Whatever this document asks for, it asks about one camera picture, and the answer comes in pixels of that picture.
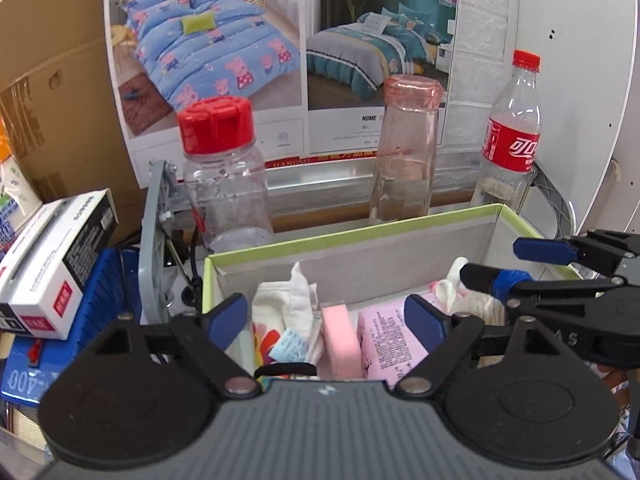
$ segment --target blue plastic tray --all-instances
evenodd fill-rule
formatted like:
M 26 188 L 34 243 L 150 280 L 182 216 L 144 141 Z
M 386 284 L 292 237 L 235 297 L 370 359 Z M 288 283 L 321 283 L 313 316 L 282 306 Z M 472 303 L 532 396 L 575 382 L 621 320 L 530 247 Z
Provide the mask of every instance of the blue plastic tray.
M 140 320 L 142 305 L 138 289 L 138 252 L 123 250 L 130 308 Z M 105 249 L 94 265 L 84 296 L 66 341 L 43 340 L 38 367 L 29 366 L 27 353 L 36 339 L 16 336 L 7 358 L 0 397 L 14 404 L 37 407 L 40 398 L 62 370 L 118 314 L 128 312 L 122 288 L 120 257 L 115 249 Z

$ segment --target yellow pillow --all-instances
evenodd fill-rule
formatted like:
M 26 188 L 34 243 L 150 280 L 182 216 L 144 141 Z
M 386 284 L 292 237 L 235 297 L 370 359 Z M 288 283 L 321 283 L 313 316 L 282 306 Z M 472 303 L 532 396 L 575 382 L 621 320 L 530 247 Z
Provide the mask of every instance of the yellow pillow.
M 210 10 L 201 14 L 183 16 L 180 19 L 182 20 L 182 32 L 185 35 L 216 28 L 216 19 Z

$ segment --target open box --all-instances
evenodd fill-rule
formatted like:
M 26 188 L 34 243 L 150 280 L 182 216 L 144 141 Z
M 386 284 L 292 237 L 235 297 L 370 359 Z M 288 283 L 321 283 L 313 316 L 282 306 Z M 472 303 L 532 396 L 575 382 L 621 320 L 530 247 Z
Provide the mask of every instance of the open box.
M 539 236 L 508 207 L 490 205 L 215 254 L 205 262 L 203 310 L 208 312 L 234 292 L 251 302 L 260 283 L 289 280 L 295 262 L 309 283 L 318 284 L 320 303 L 343 301 L 351 312 L 425 290 L 428 283 L 444 278 L 459 256 L 526 270 L 537 280 L 578 279 L 570 268 L 514 256 L 516 238 Z M 249 373 L 255 371 L 248 328 L 228 354 Z

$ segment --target gray ribbed surface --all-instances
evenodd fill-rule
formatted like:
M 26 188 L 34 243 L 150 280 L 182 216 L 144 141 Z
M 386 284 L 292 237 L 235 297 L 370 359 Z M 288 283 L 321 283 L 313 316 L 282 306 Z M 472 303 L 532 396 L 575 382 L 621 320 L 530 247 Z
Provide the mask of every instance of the gray ribbed surface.
M 42 480 L 606 480 L 592 461 L 523 471 L 463 447 L 425 403 L 382 383 L 275 381 L 267 395 L 230 402 L 189 449 L 132 472 L 57 465 Z

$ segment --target poster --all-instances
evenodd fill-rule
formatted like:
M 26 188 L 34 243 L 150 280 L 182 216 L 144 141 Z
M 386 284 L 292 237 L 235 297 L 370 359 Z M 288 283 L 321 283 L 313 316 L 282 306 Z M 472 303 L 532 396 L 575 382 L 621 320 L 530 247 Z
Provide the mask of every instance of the poster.
M 448 88 L 448 3 L 106 0 L 114 100 L 140 186 L 150 161 L 182 167 L 177 114 L 213 96 L 251 100 L 257 146 L 272 166 L 373 154 L 387 77 Z M 365 26 L 369 16 L 382 31 Z M 445 92 L 439 139 L 446 103 Z

